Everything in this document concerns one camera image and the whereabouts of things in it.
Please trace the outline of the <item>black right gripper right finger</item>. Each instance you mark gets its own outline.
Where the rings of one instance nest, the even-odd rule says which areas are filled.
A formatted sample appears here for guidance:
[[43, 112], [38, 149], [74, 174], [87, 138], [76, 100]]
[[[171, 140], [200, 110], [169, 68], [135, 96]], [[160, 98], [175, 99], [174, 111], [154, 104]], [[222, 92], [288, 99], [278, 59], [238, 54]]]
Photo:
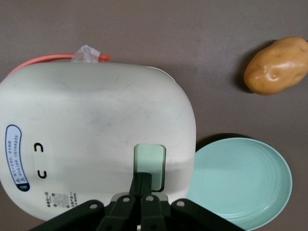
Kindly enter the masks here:
[[152, 176], [140, 174], [142, 231], [242, 231], [239, 226], [188, 199], [173, 203], [152, 192]]

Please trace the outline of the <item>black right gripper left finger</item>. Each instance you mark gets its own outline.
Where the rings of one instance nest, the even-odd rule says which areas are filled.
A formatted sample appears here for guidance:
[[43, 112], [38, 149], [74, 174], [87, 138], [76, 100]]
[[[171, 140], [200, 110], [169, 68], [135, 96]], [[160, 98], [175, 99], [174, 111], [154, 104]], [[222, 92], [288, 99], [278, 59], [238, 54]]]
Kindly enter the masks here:
[[144, 174], [135, 173], [128, 193], [117, 194], [108, 206], [89, 200], [66, 211], [33, 231], [134, 231], [140, 220]]

